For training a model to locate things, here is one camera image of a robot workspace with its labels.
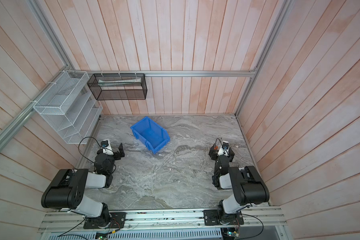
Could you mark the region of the horizontal aluminium wall rail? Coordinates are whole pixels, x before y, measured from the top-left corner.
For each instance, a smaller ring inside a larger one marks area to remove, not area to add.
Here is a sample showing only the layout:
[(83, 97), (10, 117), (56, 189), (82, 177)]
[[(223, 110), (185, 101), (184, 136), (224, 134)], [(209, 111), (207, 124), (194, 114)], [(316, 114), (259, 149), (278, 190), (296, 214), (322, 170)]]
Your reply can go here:
[(146, 77), (253, 77), (252, 71), (72, 71), (73, 75), (81, 72), (92, 74), (144, 74)]

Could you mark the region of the black mesh wall basket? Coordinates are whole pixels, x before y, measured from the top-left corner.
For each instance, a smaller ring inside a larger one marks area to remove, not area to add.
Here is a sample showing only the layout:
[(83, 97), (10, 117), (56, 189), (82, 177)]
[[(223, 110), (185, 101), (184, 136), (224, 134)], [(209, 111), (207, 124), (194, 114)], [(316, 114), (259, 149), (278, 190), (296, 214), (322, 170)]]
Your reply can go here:
[(144, 74), (93, 74), (88, 87), (98, 101), (145, 100), (147, 84)]

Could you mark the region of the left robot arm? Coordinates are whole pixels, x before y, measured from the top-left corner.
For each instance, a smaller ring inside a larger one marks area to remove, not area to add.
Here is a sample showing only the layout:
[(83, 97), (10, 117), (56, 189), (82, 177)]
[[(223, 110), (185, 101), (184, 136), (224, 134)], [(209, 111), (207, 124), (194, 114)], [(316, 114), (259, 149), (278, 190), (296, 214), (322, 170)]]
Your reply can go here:
[(101, 142), (94, 161), (94, 172), (88, 169), (62, 169), (42, 195), (41, 205), (46, 209), (68, 210), (82, 215), (84, 229), (121, 229), (126, 213), (110, 213), (108, 205), (85, 195), (86, 189), (107, 189), (113, 181), (115, 161), (125, 156), (123, 145), (113, 151), (110, 141)]

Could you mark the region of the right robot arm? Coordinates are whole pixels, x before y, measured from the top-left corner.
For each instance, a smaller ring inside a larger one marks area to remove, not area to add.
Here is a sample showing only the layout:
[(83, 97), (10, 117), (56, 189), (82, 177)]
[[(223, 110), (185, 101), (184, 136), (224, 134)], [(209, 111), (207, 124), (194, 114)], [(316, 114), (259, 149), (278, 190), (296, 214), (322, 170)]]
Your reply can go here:
[(256, 167), (231, 167), (235, 153), (227, 141), (210, 148), (209, 156), (215, 161), (213, 185), (222, 190), (232, 190), (226, 199), (219, 201), (216, 210), (204, 210), (206, 226), (241, 225), (244, 223), (241, 210), (253, 204), (269, 201), (269, 190)]

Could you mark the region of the blue plastic bin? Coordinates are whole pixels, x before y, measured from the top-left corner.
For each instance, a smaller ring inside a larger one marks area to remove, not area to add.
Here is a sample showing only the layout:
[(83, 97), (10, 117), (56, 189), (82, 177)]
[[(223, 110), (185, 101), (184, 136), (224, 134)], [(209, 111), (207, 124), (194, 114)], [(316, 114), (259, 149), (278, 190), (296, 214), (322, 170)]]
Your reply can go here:
[(144, 117), (131, 126), (137, 140), (155, 155), (170, 141), (168, 132), (149, 117)]

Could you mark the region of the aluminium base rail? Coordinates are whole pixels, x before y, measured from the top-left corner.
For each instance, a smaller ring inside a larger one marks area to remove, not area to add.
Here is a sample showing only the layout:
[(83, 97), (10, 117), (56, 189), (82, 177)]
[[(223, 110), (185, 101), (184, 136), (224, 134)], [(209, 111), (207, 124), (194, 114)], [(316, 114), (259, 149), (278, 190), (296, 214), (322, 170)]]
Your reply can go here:
[[(205, 215), (205, 211), (215, 209), (163, 209), (163, 210), (121, 210), (110, 211), (117, 222), (112, 229), (122, 231), (203, 229), (286, 226), (287, 221), (279, 207), (250, 207), (242, 210), (234, 223), (218, 224)], [(78, 232), (106, 231), (110, 228), (85, 227), (84, 217), (68, 212), (47, 213), (38, 229), (39, 233), (63, 233), (68, 230)]]

